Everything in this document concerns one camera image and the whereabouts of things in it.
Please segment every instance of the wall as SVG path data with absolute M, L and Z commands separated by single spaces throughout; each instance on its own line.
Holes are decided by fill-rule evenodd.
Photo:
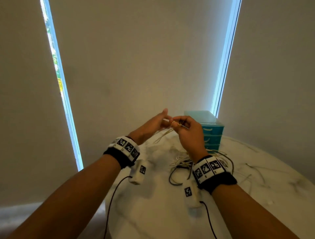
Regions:
M 231 3 L 51 1 L 85 166 L 163 108 L 210 110 Z
M 315 2 L 243 0 L 219 119 L 315 182 Z
M 0 1 L 0 207 L 41 202 L 77 172 L 40 2 Z

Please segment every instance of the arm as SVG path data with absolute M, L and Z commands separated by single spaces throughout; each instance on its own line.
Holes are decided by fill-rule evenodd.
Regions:
M 180 120 L 184 122 L 185 127 L 177 123 Z M 177 116 L 170 122 L 194 163 L 208 155 L 204 148 L 202 126 L 198 122 L 189 116 Z M 221 184 L 214 189 L 212 196 L 234 239 L 298 239 L 238 185 Z
M 165 109 L 128 136 L 138 145 L 142 144 L 157 130 L 170 125 L 163 120 L 171 119 L 167 112 Z M 61 185 L 8 239 L 77 238 L 104 200 L 120 170 L 114 157 L 103 155 Z

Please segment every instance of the person's right arm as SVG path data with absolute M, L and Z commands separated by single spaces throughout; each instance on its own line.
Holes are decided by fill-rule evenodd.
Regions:
M 180 120 L 185 127 L 177 123 Z M 189 116 L 177 116 L 170 122 L 194 163 L 208 155 L 202 126 L 198 122 Z M 298 239 L 238 185 L 221 184 L 214 189 L 212 196 L 233 239 Z

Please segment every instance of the translucent lid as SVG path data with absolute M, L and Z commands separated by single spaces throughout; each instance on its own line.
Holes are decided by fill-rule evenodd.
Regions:
M 207 110 L 184 111 L 184 115 L 189 115 L 201 124 L 216 124 L 223 126 L 223 124 L 221 124 L 220 121 L 218 121 L 218 119 Z

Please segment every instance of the round table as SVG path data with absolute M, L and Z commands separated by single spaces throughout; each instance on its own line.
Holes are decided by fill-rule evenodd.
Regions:
M 153 144 L 160 135 L 140 147 L 139 158 L 150 162 L 143 184 L 126 179 L 115 193 L 109 216 L 112 238 L 213 238 L 205 207 L 187 208 L 181 186 L 168 181 L 170 163 L 185 152 L 178 135 L 172 132 Z M 223 136 L 220 151 L 233 160 L 234 176 L 252 198 L 300 239 L 315 238 L 314 184 L 279 159 L 233 138 Z M 106 209 L 118 182 L 129 172 L 126 168 L 119 174 L 106 196 Z M 178 169 L 172 178 L 182 182 L 188 174 Z M 204 190 L 201 194 L 217 238 L 231 238 L 211 195 Z

